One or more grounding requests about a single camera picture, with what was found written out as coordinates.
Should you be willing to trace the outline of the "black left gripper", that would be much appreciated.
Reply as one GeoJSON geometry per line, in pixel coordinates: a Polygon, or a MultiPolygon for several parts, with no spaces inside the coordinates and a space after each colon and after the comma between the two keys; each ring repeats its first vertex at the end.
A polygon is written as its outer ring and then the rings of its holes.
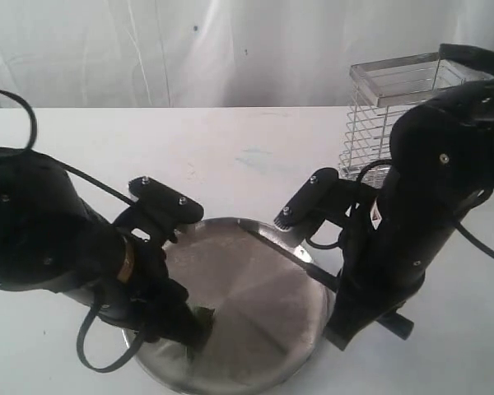
{"type": "Polygon", "coordinates": [[[93,316],[138,332],[147,342],[166,338],[188,346],[193,306],[170,277],[162,247],[132,234],[96,234],[90,240],[93,316]]]}

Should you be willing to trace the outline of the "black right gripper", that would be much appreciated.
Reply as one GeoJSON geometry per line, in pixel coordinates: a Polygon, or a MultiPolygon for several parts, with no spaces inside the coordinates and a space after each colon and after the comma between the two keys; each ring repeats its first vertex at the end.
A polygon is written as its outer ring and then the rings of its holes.
{"type": "MultiPolygon", "coordinates": [[[[377,168],[364,166],[355,182],[377,168]]],[[[387,267],[375,245],[371,207],[379,192],[364,205],[351,206],[350,224],[342,232],[343,268],[333,313],[327,324],[327,339],[345,351],[352,339],[371,323],[377,322],[402,340],[407,340],[414,322],[397,312],[408,297],[409,286],[393,286],[386,278],[387,267]]]]}

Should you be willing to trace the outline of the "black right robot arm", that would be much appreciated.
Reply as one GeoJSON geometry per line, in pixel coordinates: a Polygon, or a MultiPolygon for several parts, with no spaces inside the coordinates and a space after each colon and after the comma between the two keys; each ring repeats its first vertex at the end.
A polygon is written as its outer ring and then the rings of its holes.
{"type": "Polygon", "coordinates": [[[489,75],[415,106],[394,124],[380,189],[357,181],[340,241],[343,267],[327,338],[340,350],[374,321],[408,337],[395,314],[462,220],[494,192],[494,51],[442,44],[441,58],[489,75]]]}

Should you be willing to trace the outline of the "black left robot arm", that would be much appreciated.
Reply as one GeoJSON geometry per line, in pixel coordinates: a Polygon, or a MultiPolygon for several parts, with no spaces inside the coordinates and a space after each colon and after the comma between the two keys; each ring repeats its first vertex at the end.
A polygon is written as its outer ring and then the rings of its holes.
{"type": "Polygon", "coordinates": [[[154,179],[129,187],[129,206],[108,221],[53,158],[0,153],[0,290],[62,294],[147,342],[200,346],[207,326],[170,276],[163,247],[199,222],[203,207],[154,179]]]}

